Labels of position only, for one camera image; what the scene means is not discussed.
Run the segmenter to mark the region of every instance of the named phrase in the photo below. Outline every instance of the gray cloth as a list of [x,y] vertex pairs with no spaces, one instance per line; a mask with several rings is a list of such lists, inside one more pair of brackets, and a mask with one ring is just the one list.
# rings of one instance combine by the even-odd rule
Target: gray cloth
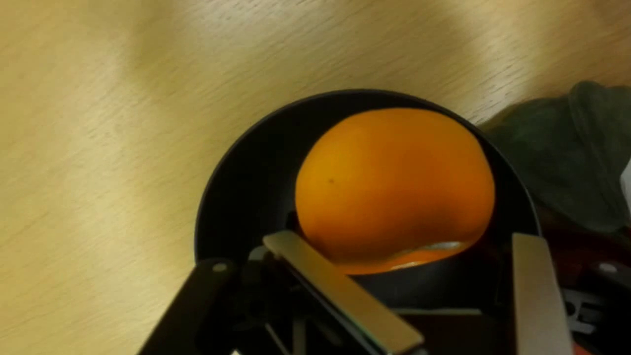
[[629,86],[577,82],[565,96],[510,106],[496,122],[489,140],[540,205],[593,232],[629,228]]

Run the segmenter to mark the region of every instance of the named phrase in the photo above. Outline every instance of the dark fabric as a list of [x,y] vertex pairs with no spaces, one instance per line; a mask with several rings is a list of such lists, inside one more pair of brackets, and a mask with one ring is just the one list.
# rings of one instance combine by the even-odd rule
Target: dark fabric
[[629,228],[619,177],[631,157],[631,88],[577,82],[565,96],[506,108],[489,140],[532,197],[577,226]]

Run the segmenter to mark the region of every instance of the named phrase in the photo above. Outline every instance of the orange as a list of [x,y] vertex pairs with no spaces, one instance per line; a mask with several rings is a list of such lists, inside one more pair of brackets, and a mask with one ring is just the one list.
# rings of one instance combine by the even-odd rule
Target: orange
[[295,179],[303,236],[347,274],[457,254],[483,236],[493,205],[477,138],[418,108],[341,120],[307,151]]

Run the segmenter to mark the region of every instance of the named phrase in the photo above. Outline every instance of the orange fruit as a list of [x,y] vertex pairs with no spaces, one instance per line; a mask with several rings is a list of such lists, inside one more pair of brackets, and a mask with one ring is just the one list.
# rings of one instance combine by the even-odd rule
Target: orange fruit
[[295,179],[303,236],[347,274],[433,262],[475,244],[494,183],[477,138],[431,110],[353,114],[307,151]]

